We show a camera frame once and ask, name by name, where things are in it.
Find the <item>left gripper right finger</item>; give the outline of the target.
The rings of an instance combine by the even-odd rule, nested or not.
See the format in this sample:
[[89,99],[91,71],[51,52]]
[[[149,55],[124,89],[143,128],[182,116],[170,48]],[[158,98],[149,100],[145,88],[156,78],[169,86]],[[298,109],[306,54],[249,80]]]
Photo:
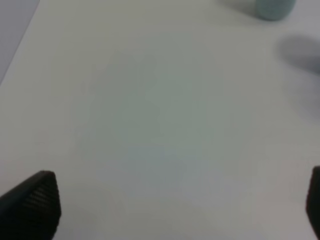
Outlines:
[[320,239],[320,167],[315,166],[306,198],[306,214],[316,238]]

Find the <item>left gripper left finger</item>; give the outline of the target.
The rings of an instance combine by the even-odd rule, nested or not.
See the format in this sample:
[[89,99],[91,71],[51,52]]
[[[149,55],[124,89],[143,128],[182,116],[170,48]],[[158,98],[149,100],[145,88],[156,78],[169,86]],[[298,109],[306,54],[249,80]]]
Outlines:
[[52,240],[61,215],[56,175],[39,171],[0,197],[0,238]]

